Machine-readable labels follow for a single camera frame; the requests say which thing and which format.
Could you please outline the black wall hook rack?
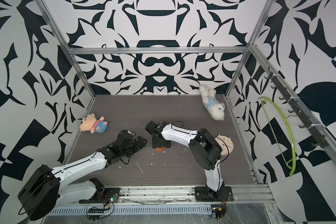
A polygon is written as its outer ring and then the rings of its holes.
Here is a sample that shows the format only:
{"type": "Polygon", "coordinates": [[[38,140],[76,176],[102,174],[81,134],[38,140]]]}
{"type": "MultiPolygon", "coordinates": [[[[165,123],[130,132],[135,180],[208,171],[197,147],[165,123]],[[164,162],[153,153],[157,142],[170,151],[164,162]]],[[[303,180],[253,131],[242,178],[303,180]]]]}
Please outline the black wall hook rack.
{"type": "Polygon", "coordinates": [[[280,74],[274,74],[270,71],[270,67],[268,71],[269,74],[266,79],[270,79],[274,84],[272,89],[277,89],[282,94],[282,97],[279,99],[285,101],[292,108],[292,110],[288,111],[290,114],[288,117],[298,117],[300,119],[302,125],[298,125],[298,127],[300,129],[307,129],[315,139],[315,143],[312,143],[312,146],[320,146],[321,148],[328,147],[329,143],[326,140],[326,135],[318,130],[317,124],[313,123],[311,116],[302,108],[301,103],[298,102],[299,97],[293,96],[287,84],[283,84],[283,82],[279,80],[280,74]]]}

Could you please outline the green plastic hoop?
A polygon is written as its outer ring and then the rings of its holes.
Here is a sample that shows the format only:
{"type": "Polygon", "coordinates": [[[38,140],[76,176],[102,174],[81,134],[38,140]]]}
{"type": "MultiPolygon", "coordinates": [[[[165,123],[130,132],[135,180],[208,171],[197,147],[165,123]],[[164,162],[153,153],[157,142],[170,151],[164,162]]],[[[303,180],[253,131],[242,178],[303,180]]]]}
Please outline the green plastic hoop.
{"type": "Polygon", "coordinates": [[[272,131],[273,137],[274,137],[276,143],[278,144],[278,148],[279,148],[280,153],[281,153],[281,155],[283,157],[284,163],[285,163],[286,167],[290,170],[289,176],[293,176],[295,174],[295,170],[296,170],[296,150],[295,150],[294,137],[293,137],[290,125],[289,125],[289,123],[287,121],[287,118],[285,117],[285,115],[283,114],[283,112],[281,111],[281,109],[270,98],[262,96],[259,99],[261,100],[261,106],[262,106],[264,114],[265,114],[265,116],[266,116],[266,118],[268,120],[268,124],[270,126],[271,131],[272,131]],[[285,157],[284,157],[284,155],[283,155],[283,152],[281,150],[281,147],[280,147],[280,144],[278,142],[277,136],[276,136],[276,134],[274,132],[274,129],[273,129],[273,127],[271,125],[271,122],[269,120],[267,111],[265,110],[265,107],[264,107],[264,105],[266,103],[270,103],[275,108],[275,110],[279,113],[281,119],[283,120],[283,122],[285,124],[286,130],[287,130],[287,133],[288,133],[288,136],[289,136],[290,147],[291,147],[291,156],[292,156],[292,158],[290,160],[286,160],[285,157]]]}

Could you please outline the white plush dog blue shirt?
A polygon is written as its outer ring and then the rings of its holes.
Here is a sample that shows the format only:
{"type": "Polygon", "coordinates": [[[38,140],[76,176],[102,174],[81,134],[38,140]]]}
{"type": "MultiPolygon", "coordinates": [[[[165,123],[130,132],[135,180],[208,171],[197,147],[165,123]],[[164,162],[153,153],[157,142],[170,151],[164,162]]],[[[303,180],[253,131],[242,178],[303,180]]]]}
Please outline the white plush dog blue shirt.
{"type": "Polygon", "coordinates": [[[216,99],[217,91],[209,89],[207,85],[200,85],[199,87],[202,103],[207,109],[209,115],[217,121],[225,119],[225,104],[216,99]]]}

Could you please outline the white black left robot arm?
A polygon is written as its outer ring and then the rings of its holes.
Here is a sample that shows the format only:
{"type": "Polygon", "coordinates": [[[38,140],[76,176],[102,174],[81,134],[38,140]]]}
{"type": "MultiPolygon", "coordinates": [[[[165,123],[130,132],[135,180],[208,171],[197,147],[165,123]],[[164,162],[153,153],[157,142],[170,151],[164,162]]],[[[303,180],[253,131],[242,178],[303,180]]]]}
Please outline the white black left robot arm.
{"type": "Polygon", "coordinates": [[[143,137],[132,135],[130,130],[122,130],[116,141],[83,159],[54,168],[42,165],[18,194],[22,205],[18,214],[27,214],[29,220],[36,221],[61,205],[80,200],[98,201],[105,189],[98,179],[74,182],[121,161],[123,157],[131,158],[146,144],[147,140],[143,137]]]}

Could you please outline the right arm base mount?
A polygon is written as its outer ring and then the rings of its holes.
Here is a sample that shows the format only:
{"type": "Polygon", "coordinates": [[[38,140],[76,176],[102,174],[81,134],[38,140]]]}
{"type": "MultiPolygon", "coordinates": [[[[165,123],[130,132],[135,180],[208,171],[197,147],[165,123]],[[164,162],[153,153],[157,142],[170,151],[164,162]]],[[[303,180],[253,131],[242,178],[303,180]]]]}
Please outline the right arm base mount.
{"type": "Polygon", "coordinates": [[[195,198],[200,202],[232,202],[234,196],[230,186],[222,186],[217,192],[205,187],[195,187],[195,198]]]}

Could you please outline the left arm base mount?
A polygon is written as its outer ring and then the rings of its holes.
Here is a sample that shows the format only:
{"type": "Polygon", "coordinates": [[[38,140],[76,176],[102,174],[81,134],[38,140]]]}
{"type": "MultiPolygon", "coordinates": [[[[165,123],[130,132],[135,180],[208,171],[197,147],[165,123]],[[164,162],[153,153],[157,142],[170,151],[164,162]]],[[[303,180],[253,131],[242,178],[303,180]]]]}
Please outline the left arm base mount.
{"type": "Polygon", "coordinates": [[[117,202],[119,198],[120,188],[106,188],[97,178],[91,178],[89,181],[95,185],[95,194],[87,200],[79,200],[81,204],[89,203],[107,203],[117,202]]]}

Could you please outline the pink plush pig toy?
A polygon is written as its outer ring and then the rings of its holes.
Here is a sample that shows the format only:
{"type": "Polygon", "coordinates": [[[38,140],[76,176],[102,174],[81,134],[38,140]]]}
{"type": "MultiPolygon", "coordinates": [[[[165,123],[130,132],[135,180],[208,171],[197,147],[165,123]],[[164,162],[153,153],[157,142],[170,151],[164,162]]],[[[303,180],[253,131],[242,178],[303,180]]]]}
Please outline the pink plush pig toy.
{"type": "Polygon", "coordinates": [[[95,114],[89,114],[82,118],[79,130],[80,131],[89,131],[90,133],[103,133],[106,131],[108,122],[105,121],[104,116],[101,116],[99,119],[96,118],[95,114]]]}

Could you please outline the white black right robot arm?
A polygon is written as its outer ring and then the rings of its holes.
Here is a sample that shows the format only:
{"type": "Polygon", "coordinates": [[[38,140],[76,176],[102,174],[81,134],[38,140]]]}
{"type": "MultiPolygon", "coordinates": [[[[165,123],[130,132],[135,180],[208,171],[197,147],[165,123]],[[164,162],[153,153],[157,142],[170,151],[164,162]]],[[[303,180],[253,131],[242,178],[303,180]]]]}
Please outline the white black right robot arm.
{"type": "Polygon", "coordinates": [[[216,136],[204,128],[193,131],[176,127],[168,122],[150,121],[145,130],[152,135],[152,147],[169,147],[172,141],[189,147],[196,162],[205,171],[208,192],[220,193],[224,187],[220,171],[223,149],[216,141],[216,136]]]}

